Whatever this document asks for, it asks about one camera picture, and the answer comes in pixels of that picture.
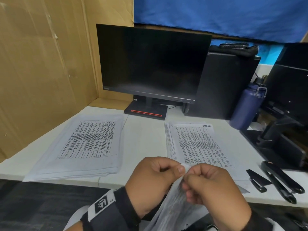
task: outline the blue water bottle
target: blue water bottle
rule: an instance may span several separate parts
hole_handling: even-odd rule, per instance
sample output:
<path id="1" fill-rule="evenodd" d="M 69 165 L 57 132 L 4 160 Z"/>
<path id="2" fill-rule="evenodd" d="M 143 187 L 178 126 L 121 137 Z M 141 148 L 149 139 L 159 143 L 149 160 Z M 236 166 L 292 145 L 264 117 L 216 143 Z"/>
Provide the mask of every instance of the blue water bottle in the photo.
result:
<path id="1" fill-rule="evenodd" d="M 230 119 L 230 126 L 237 130 L 249 127 L 267 93 L 263 81 L 264 78 L 258 77 L 243 91 Z"/>

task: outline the sticker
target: sticker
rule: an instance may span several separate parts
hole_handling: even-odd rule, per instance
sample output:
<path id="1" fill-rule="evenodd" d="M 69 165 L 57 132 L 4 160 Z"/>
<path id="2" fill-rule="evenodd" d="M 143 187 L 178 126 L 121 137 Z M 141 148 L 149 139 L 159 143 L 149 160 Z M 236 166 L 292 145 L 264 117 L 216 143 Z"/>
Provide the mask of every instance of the sticker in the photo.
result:
<path id="1" fill-rule="evenodd" d="M 106 194 L 104 194 L 101 198 L 99 198 L 95 203 L 93 203 L 88 208 L 88 220 L 89 222 L 100 214 L 103 210 L 105 210 L 110 204 L 116 201 L 113 190 L 109 190 Z"/>

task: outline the paper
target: paper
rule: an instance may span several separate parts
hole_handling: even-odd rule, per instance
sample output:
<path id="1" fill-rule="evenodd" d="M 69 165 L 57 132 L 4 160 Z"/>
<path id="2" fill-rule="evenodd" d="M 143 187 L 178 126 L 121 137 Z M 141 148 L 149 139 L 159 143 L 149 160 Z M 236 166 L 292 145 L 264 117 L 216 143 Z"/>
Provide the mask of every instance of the paper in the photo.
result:
<path id="1" fill-rule="evenodd" d="M 170 122 L 165 124 L 165 130 L 167 155 L 171 159 L 191 166 L 211 164 L 226 169 L 233 180 L 245 181 L 241 186 L 249 182 L 243 166 L 217 140 L 211 124 Z"/>
<path id="2" fill-rule="evenodd" d="M 63 129 L 24 181 L 117 173 L 123 147 L 123 115 L 78 115 Z"/>
<path id="3" fill-rule="evenodd" d="M 187 172 L 190 166 L 182 165 Z M 173 183 L 159 210 L 144 231 L 184 230 L 209 213 L 205 206 L 187 202 L 181 181 L 182 177 Z"/>

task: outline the person's right hand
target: person's right hand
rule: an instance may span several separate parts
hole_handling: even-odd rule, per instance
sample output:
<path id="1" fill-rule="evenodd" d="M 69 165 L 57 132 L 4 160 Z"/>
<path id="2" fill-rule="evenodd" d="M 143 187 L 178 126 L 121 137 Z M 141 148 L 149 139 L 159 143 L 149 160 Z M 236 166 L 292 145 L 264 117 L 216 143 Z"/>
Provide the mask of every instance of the person's right hand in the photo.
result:
<path id="1" fill-rule="evenodd" d="M 250 206 L 225 169 L 197 164 L 184 175 L 182 188 L 188 202 L 206 206 L 218 228 L 240 231 L 251 217 Z"/>

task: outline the gray carpet floor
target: gray carpet floor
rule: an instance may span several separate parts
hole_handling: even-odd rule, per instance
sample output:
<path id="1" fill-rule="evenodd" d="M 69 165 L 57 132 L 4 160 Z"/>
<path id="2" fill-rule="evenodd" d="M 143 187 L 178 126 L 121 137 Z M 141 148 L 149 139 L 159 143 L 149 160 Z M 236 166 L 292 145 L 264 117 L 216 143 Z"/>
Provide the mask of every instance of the gray carpet floor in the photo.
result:
<path id="1" fill-rule="evenodd" d="M 1 231 L 62 231 L 71 215 L 80 207 L 94 203 L 108 189 L 49 183 L 0 180 Z M 286 212 L 306 219 L 303 209 L 250 204 L 259 214 L 278 222 L 285 231 L 298 227 Z M 199 221 L 208 224 L 210 217 Z"/>

